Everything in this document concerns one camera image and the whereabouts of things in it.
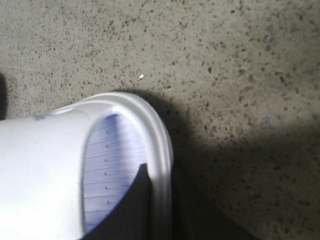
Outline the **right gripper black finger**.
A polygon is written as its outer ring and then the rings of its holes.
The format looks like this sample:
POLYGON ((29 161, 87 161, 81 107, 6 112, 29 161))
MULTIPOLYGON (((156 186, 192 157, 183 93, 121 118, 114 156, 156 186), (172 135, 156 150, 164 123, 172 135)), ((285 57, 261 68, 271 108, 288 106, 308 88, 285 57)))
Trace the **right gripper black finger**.
POLYGON ((84 240, 146 240, 150 235, 151 181, 147 165, 139 167, 127 193, 84 240))

